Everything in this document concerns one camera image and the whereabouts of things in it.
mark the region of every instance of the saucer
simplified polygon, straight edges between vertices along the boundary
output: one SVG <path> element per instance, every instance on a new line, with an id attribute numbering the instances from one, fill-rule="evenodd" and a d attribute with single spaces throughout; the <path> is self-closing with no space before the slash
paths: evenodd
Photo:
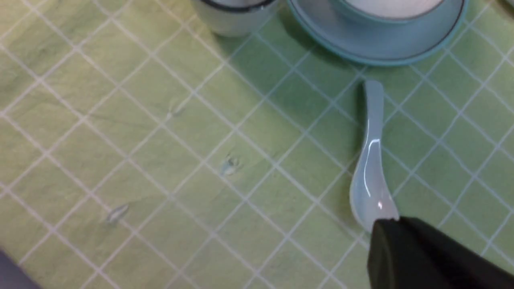
<path id="1" fill-rule="evenodd" d="M 288 0 L 303 28 L 322 46 L 351 61 L 398 66 L 443 47 L 461 24 L 469 0 L 445 0 L 404 25 L 363 22 L 338 12 L 331 0 Z"/>

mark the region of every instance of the ceramic spoon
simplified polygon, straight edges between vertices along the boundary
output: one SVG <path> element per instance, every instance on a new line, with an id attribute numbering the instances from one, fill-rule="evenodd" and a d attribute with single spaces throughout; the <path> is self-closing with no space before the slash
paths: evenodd
<path id="1" fill-rule="evenodd" d="M 364 146 L 350 186 L 350 205 L 357 222 L 371 232 L 377 219 L 397 220 L 399 214 L 382 170 L 383 87 L 378 81 L 366 81 L 364 91 L 368 122 Z"/>

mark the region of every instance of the teacup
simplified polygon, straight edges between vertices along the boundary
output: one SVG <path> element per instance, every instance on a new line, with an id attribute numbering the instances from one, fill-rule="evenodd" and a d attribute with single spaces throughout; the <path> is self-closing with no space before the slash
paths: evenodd
<path id="1" fill-rule="evenodd" d="M 273 14 L 277 2 L 277 0 L 191 0 L 198 17 L 214 33 L 226 37 L 241 37 L 259 29 Z"/>

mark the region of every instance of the black rim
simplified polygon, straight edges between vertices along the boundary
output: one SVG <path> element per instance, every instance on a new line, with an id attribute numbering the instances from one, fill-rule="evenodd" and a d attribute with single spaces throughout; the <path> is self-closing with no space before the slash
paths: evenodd
<path id="1" fill-rule="evenodd" d="M 232 13 L 248 13 L 248 12 L 251 12 L 253 10 L 259 10 L 259 9 L 262 9 L 268 5 L 270 5 L 271 3 L 275 2 L 275 0 L 263 0 L 262 2 L 259 2 L 257 4 L 253 4 L 253 5 L 250 5 L 250 6 L 241 6 L 241 7 L 234 7 L 234 6 L 227 6 L 227 5 L 223 5 L 223 4 L 220 4 L 216 1 L 213 1 L 213 0 L 200 0 L 202 1 L 203 3 L 211 6 L 211 7 L 214 7 L 218 10 L 222 10 L 222 11 L 226 11 L 226 12 L 232 12 Z"/>

